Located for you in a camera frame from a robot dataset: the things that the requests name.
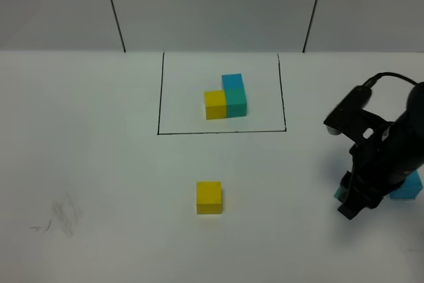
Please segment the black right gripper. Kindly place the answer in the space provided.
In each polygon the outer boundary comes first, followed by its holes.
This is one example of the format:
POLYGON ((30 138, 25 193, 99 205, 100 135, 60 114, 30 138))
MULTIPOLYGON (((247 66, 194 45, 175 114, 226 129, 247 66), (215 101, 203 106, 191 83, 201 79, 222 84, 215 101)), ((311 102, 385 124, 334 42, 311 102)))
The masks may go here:
POLYGON ((377 207, 385 195, 423 165, 423 135, 394 123, 349 152, 352 172, 344 181, 344 203, 337 211, 353 219, 365 207, 377 207))

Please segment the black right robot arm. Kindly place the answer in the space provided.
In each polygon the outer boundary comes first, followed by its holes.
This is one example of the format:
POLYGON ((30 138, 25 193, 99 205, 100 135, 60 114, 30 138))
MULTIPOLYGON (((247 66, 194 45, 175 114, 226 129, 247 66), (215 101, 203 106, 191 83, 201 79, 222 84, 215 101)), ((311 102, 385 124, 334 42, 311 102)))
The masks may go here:
POLYGON ((342 178, 338 211, 353 219, 364 208, 376 208, 423 165, 423 83, 408 95, 406 110, 388 122, 363 109, 351 117, 342 134, 355 145, 352 172, 342 178))

